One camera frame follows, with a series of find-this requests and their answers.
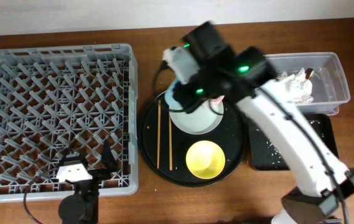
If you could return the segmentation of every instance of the clear plastic bin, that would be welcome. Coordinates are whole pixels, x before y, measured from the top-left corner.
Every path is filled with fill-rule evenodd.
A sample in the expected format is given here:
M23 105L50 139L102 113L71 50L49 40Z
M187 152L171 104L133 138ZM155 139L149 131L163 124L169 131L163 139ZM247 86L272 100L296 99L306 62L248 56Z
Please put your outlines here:
M350 90L337 54L272 54L266 57L278 73L287 72L290 75L297 74L302 68L314 69L315 74L311 78L314 101L297 104L303 113L335 115L340 104L350 101Z

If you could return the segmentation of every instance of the black plate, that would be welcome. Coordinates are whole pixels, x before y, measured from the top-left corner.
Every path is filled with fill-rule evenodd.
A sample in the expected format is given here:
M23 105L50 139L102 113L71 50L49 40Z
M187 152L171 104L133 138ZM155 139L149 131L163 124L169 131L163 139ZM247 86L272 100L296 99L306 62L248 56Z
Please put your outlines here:
M305 114L309 124L326 144L330 151L338 157L336 142L330 118L325 114ZM249 141L251 162L257 170L289 170L279 151L265 134L253 123L249 122Z
M152 170L175 184L187 187L200 187L214 184L236 169L246 152L248 131L246 118L226 101L221 123L206 134L188 134L172 124L172 170L169 170L169 112L161 111L161 149L160 165L157 169L157 104L152 101L140 120L139 148L145 161ZM200 179L194 176L186 165L186 153L191 145L208 140L218 144L225 154L225 167L213 179Z

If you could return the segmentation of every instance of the yellow bowl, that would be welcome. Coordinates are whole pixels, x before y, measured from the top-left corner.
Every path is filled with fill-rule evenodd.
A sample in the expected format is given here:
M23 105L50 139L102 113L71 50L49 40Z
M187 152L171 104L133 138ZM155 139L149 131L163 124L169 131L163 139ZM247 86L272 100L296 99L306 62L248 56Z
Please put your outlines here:
M199 141L189 148L186 162L193 175L201 179L211 179L224 169L225 155L214 142Z

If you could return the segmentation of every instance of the chopstick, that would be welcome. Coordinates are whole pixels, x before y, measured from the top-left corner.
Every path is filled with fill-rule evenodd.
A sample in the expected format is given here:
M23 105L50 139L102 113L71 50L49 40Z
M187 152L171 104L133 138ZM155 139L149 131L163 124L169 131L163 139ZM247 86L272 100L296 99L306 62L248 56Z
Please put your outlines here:
M171 116L169 114L169 158L170 158L170 170L172 170L172 134L171 134Z
M160 163L160 117L161 117L161 100L157 105L157 168L159 168Z

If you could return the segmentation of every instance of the brown wooden surface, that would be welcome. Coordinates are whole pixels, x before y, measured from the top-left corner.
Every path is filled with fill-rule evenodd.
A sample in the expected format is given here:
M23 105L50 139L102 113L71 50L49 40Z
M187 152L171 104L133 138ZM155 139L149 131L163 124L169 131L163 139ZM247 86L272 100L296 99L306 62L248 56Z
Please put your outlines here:
M138 59L139 102L151 95L151 81L162 51L179 43L192 27L111 30L58 34L0 36L0 49L129 43ZM331 117L340 158L354 167L354 19L265 22L218 26L236 51L250 45L267 54L335 52L341 60L351 100ZM173 79L162 76L159 88ZM157 176L139 158L139 189L132 196L100 199L100 223L216 223L271 217L282 208L281 197L294 186L290 172L259 172L246 159L225 180L200 188L171 184ZM60 223L60 201L30 202L32 213L43 223ZM354 196L347 200L354 223ZM32 223L22 203L0 203L0 223Z

